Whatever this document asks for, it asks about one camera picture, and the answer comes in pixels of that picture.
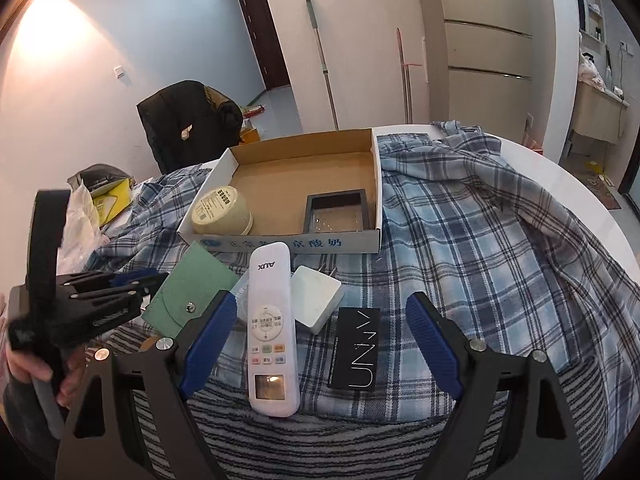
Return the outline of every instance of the wooden door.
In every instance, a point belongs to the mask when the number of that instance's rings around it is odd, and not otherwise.
[[[280,40],[267,0],[240,0],[255,57],[267,90],[290,84]]]

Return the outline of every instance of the shelf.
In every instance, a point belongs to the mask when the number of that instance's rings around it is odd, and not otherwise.
[[[586,12],[585,29],[588,31],[587,35],[600,44],[606,44],[607,33],[602,0],[583,0],[583,5]],[[600,32],[600,39],[598,39],[597,37],[596,29],[598,29]]]
[[[592,36],[591,34],[589,34],[586,30],[582,30],[580,29],[580,32],[584,35],[587,36],[588,38],[591,38],[593,41],[597,41],[599,44],[604,45],[603,41],[600,41],[598,38],[596,38],[595,36]]]

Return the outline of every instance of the wall outlet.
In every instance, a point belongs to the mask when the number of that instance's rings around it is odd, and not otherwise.
[[[620,49],[628,53],[630,56],[634,54],[631,46],[626,41],[620,41]]]

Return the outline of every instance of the plaid shirt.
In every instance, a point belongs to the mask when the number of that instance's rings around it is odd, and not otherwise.
[[[371,393],[326,385],[337,313],[318,336],[298,331],[300,416],[397,425],[449,415],[453,402],[436,387],[404,317],[407,297],[423,290],[466,336],[483,338],[496,351],[527,355],[543,349],[561,372],[595,363],[604,414],[598,427],[582,421],[578,434],[583,457],[588,455],[596,472],[638,416],[640,288],[571,212],[500,158],[500,140],[479,128],[438,126],[450,136],[378,139],[379,254],[294,258],[295,267],[336,269],[346,289],[342,305],[382,311]],[[207,173],[196,166],[144,184],[124,232],[95,251],[87,268],[171,270],[187,248],[176,229]],[[249,255],[216,257],[241,274]],[[116,348],[133,349],[131,331],[148,331],[137,323],[116,331]],[[207,388],[196,395],[204,403],[192,405],[197,420],[199,409],[204,418],[213,409],[206,408],[206,399],[221,391],[244,395],[245,370],[246,327],[238,322]],[[581,420],[576,411],[587,399],[574,401],[574,416]],[[246,416],[251,411],[247,403],[237,409]],[[596,436],[602,444],[593,450]]]

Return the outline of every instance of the floor mat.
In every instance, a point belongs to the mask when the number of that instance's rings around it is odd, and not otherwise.
[[[574,174],[574,177],[586,186],[587,189],[589,189],[589,191],[591,191],[608,210],[612,211],[615,209],[622,209],[618,201],[607,188],[607,185],[600,180],[600,177],[597,174],[591,171],[589,173]]]

